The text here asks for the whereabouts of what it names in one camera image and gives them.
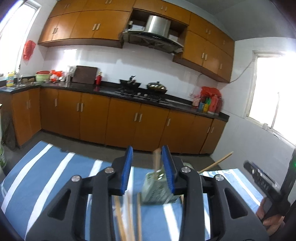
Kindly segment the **person's right hand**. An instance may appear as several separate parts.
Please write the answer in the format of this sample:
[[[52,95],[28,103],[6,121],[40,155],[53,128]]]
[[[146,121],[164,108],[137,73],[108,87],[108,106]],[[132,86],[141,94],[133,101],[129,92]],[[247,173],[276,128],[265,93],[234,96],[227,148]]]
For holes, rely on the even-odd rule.
[[[266,198],[263,198],[258,210],[256,211],[257,217],[262,220],[264,218],[265,212],[263,209],[263,206],[266,202]],[[280,214],[274,215],[272,217],[267,218],[264,222],[263,225],[267,227],[267,233],[269,236],[273,235],[279,227],[282,225],[284,220],[284,216],[281,216]]]

